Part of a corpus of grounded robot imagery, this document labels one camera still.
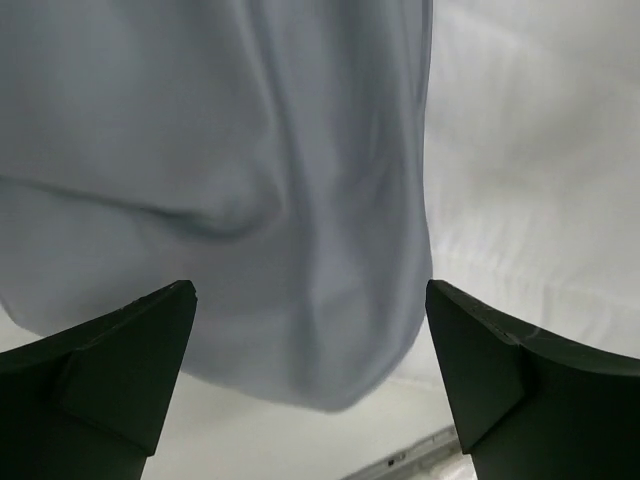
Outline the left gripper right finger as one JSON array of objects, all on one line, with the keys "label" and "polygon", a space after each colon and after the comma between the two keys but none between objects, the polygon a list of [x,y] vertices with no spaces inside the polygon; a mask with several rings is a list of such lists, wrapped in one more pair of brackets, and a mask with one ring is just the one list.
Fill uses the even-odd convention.
[{"label": "left gripper right finger", "polygon": [[429,281],[426,313],[478,478],[638,479],[638,360],[524,322],[443,280]]}]

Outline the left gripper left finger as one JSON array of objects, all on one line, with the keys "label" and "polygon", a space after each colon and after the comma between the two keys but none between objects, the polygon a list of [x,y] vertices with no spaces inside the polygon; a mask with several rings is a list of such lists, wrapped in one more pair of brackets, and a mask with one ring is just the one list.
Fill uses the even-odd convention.
[{"label": "left gripper left finger", "polygon": [[1,355],[1,476],[127,480],[156,452],[196,312],[181,280]]}]

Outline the grey pillowcase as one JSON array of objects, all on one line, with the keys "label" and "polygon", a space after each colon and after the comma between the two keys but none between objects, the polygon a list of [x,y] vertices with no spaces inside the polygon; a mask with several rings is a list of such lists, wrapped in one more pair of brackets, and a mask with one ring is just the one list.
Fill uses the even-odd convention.
[{"label": "grey pillowcase", "polygon": [[1,304],[49,335],[179,279],[187,372],[351,407],[432,273],[428,1],[5,1]]}]

